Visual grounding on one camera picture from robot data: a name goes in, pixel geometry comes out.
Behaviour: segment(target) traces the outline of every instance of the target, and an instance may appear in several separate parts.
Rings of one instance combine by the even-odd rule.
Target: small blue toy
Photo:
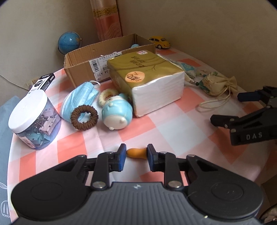
[[[133,118],[133,108],[124,94],[109,98],[102,109],[102,121],[110,130],[128,126]]]
[[[74,31],[65,32],[58,40],[58,50],[64,55],[80,47],[82,47],[82,39]]]
[[[131,46],[131,48],[136,48],[136,47],[139,47],[139,45],[138,45],[138,44],[133,44],[133,45]]]

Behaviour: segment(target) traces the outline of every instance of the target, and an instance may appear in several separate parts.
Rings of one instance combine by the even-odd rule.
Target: tissue pack
[[[113,84],[128,96],[136,117],[164,107],[183,94],[184,71],[150,51],[127,53],[107,64]]]

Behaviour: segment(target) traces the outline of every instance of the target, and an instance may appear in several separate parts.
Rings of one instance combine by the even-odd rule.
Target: face mask ear loop
[[[101,86],[101,84],[99,82],[95,81],[95,80],[90,80],[89,82],[90,83],[97,83],[99,85],[98,87],[95,87],[95,88],[99,88]]]
[[[222,99],[214,99],[214,100],[209,100],[209,101],[205,101],[205,102],[202,102],[198,105],[198,107],[200,108],[203,108],[203,109],[214,109],[214,108],[217,108],[217,107],[220,107],[222,105],[224,105],[226,102],[228,102],[228,100],[230,99],[231,97],[231,88],[230,86],[227,87],[219,96],[221,96],[227,89],[229,88],[229,94],[225,97],[225,98],[222,98]],[[222,104],[220,104],[219,106],[203,106],[207,103],[211,103],[211,102],[219,102],[219,101],[222,101],[222,100],[225,100]]]

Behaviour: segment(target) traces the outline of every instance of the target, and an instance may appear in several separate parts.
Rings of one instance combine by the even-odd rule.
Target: pink sticker
[[[147,54],[148,52],[146,52],[146,51],[139,51],[139,52],[137,52],[139,55],[144,55],[144,54]]]

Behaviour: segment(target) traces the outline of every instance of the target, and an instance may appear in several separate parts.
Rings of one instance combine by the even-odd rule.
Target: white jar lid
[[[9,128],[15,134],[26,130],[39,117],[47,103],[47,95],[43,90],[35,90],[27,94],[13,109],[9,118]]]

